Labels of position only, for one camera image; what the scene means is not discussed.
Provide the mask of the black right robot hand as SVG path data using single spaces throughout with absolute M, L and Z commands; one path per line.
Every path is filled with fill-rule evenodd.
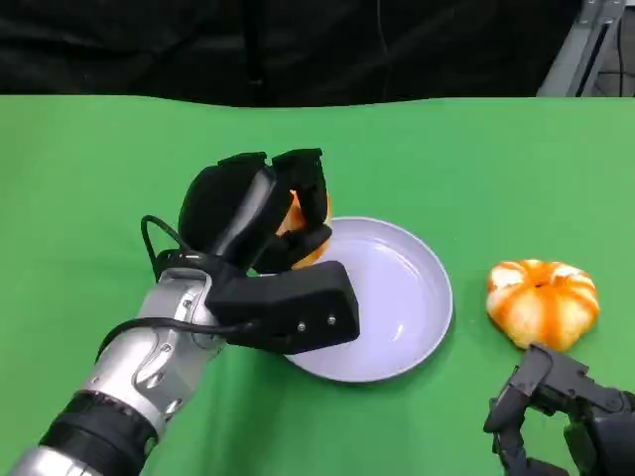
M 568 471 L 527 455 L 525 412 L 563 413 L 564 437 L 580 475 L 634 473 L 634 394 L 602 386 L 588 367 L 547 345 L 526 350 L 498 397 L 489 401 L 483 431 L 506 475 L 566 475 Z

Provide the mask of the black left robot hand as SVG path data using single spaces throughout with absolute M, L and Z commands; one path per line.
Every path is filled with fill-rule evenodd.
M 319 148 L 272 159 L 249 152 L 203 169 L 186 193 L 180 236 L 242 271 L 277 274 L 315 263 L 331 236 L 321 156 Z

